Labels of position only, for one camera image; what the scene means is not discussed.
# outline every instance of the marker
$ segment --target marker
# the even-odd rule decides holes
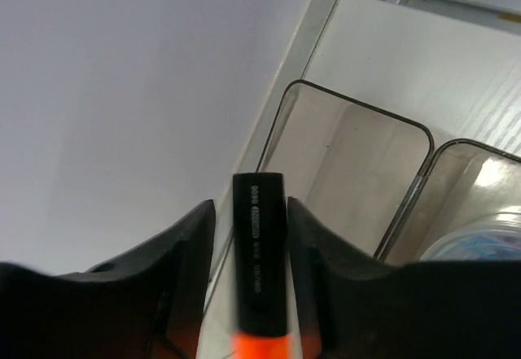
[[[288,359],[287,218],[280,173],[233,178],[238,331],[235,359]]]

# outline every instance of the white wall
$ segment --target white wall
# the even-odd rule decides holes
[[[307,0],[0,0],[0,260],[84,270],[218,198]]]

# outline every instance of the clear plastic container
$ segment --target clear plastic container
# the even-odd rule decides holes
[[[433,243],[421,260],[521,260],[521,227],[498,221],[469,225]]]

